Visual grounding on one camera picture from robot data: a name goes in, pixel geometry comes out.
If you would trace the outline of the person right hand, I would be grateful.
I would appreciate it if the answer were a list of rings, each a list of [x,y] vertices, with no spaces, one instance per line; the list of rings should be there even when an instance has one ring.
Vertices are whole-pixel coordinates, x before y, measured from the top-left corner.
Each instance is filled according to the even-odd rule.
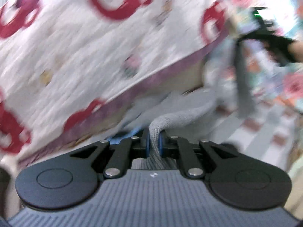
[[[288,45],[288,52],[298,63],[303,63],[303,42],[295,40]]]

